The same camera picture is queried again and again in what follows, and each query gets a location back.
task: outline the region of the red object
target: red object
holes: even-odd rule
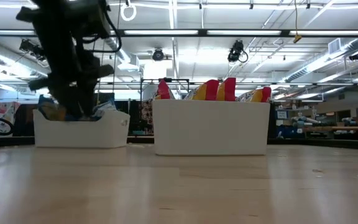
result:
[[[216,100],[216,92],[218,90],[219,81],[210,80],[205,83],[206,92],[205,92],[205,100]]]
[[[169,86],[164,80],[161,80],[160,83],[158,84],[157,95],[160,95],[161,100],[166,100],[171,98],[171,95],[169,94]]]
[[[268,102],[271,95],[272,95],[272,89],[270,87],[264,87],[264,89],[262,90],[261,102],[263,103]]]
[[[224,101],[236,100],[236,78],[227,78],[224,81]]]

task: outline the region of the wooden tabletop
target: wooden tabletop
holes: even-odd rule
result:
[[[138,145],[0,149],[0,223],[354,224],[358,151],[269,146],[267,156],[159,157]]]

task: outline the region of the white storage bin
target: white storage bin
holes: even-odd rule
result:
[[[128,114],[106,110],[99,121],[49,121],[34,113],[35,146],[114,148],[127,144]]]
[[[161,156],[265,155],[268,103],[153,101],[154,141]]]

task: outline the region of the ceiling-mounted camera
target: ceiling-mounted camera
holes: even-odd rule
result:
[[[24,53],[30,53],[31,56],[35,57],[37,60],[44,61],[45,53],[44,50],[37,44],[33,44],[30,40],[23,39],[20,44],[19,50]]]
[[[245,60],[240,59],[243,55],[247,57]],[[230,49],[227,60],[231,63],[237,61],[245,63],[248,61],[248,54],[244,51],[244,44],[242,43],[242,40],[236,40],[236,42],[233,44],[233,47]]]
[[[162,52],[162,49],[155,49],[152,58],[154,61],[162,61],[164,59],[164,53]]]
[[[349,56],[349,60],[358,60],[358,53],[357,53],[357,54],[354,54],[354,55]]]

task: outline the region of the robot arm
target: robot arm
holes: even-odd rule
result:
[[[22,7],[16,19],[31,22],[44,49],[51,72],[48,78],[29,83],[31,90],[48,87],[50,93],[76,118],[90,116],[98,78],[114,73],[110,65],[100,66],[99,58],[83,44],[110,35],[112,24],[105,0],[33,0],[38,9]],[[115,51],[121,48],[121,38]]]

